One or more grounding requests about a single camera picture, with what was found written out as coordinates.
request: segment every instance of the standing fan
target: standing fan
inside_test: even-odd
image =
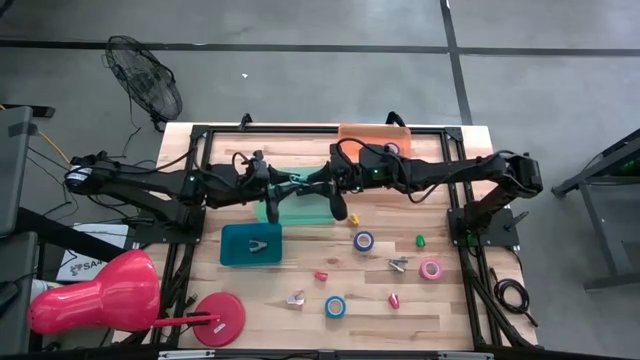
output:
[[[138,41],[124,35],[109,38],[105,51],[109,68],[129,97],[151,115],[153,127],[178,118],[182,99],[173,71],[162,65]]]

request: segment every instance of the tape roll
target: tape roll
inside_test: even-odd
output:
[[[434,259],[425,259],[420,264],[420,276],[427,280],[436,280],[442,276],[442,267]]]
[[[388,146],[389,147],[389,151],[391,151],[392,153],[400,155],[400,146],[398,146],[398,144],[396,144],[396,143],[386,143],[386,144],[384,144],[384,146]]]
[[[331,307],[336,306],[336,304],[340,305],[339,310],[331,309]],[[332,296],[328,298],[327,302],[324,304],[324,311],[327,313],[327,317],[331,319],[340,319],[347,311],[347,304],[340,296]]]
[[[358,251],[369,251],[373,247],[373,235],[368,231],[360,231],[353,237],[353,246]]]

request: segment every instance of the orange tray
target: orange tray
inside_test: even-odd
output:
[[[338,140],[344,138],[356,138],[367,144],[387,145],[398,149],[398,154],[403,157],[411,157],[411,130],[396,125],[354,125],[340,124],[338,128]],[[353,141],[343,142],[342,151],[353,162],[358,162],[362,145]]]

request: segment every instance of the blue tape roll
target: blue tape roll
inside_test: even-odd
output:
[[[340,303],[340,311],[334,313],[331,311],[331,304],[336,302]],[[344,299],[341,298],[340,296],[332,296],[328,298],[327,302],[324,304],[324,311],[325,313],[327,313],[327,317],[332,319],[340,319],[341,317],[344,316],[344,313],[347,311],[347,304],[344,302]]]
[[[360,243],[358,242],[358,238],[360,236],[367,236],[371,242],[369,242],[367,245],[360,245]],[[369,251],[371,250],[371,248],[373,247],[373,235],[371,235],[370,232],[368,231],[360,231],[356,234],[356,236],[353,237],[353,246],[358,250],[358,251]]]

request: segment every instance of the red disc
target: red disc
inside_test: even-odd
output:
[[[204,345],[222,347],[235,340],[244,328],[244,306],[240,300],[229,293],[215,293],[204,298],[196,312],[206,311],[220,315],[219,320],[208,325],[197,325],[193,332]]]

